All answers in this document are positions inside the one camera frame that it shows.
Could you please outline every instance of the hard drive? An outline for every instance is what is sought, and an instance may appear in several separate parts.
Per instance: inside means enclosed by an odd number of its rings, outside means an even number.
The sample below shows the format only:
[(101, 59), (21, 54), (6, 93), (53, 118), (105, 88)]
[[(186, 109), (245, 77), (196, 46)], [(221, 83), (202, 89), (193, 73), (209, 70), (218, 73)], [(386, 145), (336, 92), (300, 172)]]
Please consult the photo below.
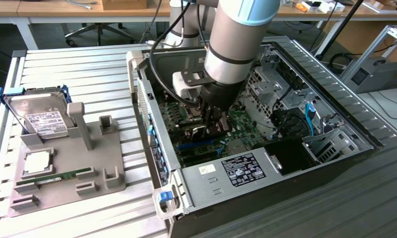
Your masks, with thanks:
[(68, 135), (68, 128), (74, 121), (66, 114), (72, 102), (68, 87), (0, 88), (0, 102), (13, 113), (25, 133), (37, 133), (40, 138), (49, 139)]

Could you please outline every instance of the wooden table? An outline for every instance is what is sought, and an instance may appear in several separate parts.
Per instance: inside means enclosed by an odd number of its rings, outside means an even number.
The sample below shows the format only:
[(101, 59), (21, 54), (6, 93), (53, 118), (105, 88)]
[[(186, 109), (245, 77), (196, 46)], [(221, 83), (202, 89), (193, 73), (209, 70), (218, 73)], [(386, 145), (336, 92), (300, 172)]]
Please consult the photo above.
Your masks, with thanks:
[[(149, 22), (156, 12), (158, 0), (149, 0), (148, 9), (136, 10), (102, 10), (101, 0), (92, 9), (69, 4), (65, 0), (18, 1), (0, 0), (0, 23), (13, 23), (24, 38), (29, 50), (37, 50), (32, 34), (32, 23), (96, 23), (96, 22)], [(334, 12), (328, 36), (318, 48), (317, 53), (325, 48), (333, 32), (338, 29), (352, 7), (346, 6), (344, 12)], [(164, 0), (156, 22), (169, 21), (169, 0)], [(273, 21), (325, 21), (329, 14), (322, 12), (301, 12), (294, 7), (281, 6)], [(397, 14), (381, 15), (361, 6), (352, 21), (397, 21)]]
[(0, 0), (0, 17), (10, 17), (17, 15), (20, 0)]

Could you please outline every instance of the sticker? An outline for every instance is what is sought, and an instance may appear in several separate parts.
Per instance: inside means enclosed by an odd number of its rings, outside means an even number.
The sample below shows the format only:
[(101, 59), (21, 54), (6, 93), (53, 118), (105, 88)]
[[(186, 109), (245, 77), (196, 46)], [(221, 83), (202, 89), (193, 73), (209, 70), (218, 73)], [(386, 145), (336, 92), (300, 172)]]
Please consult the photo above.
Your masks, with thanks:
[(200, 171), (200, 174), (201, 174), (201, 175), (205, 175), (205, 174), (208, 174), (208, 173), (212, 173), (212, 172), (216, 171), (214, 165), (212, 164), (212, 165), (201, 166), (201, 167), (198, 168), (198, 171)]
[(68, 131), (60, 111), (29, 114), (26, 118), (38, 135), (52, 135)]
[(221, 163), (230, 183), (236, 187), (266, 177), (252, 153), (224, 160)]
[(61, 181), (61, 177), (50, 178), (50, 179), (46, 179), (46, 180), (42, 180), (42, 181), (34, 182), (34, 184), (36, 185), (38, 185), (38, 184), (46, 184), (46, 183), (57, 182), (57, 181)]

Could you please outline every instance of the barcode label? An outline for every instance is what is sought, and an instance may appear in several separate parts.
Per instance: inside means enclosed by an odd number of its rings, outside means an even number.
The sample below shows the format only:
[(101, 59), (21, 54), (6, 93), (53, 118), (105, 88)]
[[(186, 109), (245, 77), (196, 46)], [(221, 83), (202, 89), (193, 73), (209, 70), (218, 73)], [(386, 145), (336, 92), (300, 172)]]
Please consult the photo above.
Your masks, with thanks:
[(38, 135), (52, 135), (68, 131), (60, 111), (29, 114), (26, 118)]

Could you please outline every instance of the blue cable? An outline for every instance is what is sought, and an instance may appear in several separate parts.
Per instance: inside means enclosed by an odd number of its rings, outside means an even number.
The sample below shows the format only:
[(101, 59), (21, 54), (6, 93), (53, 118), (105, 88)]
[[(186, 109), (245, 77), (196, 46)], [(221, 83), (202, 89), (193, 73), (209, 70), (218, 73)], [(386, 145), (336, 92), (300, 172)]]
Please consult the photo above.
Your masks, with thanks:
[(305, 104), (305, 113), (304, 114), (305, 114), (306, 123), (309, 124), (309, 127), (310, 127), (310, 134), (312, 134), (312, 136), (314, 136), (312, 119), (314, 118), (314, 115), (316, 115), (316, 109), (314, 109), (314, 106), (312, 105), (312, 103)]

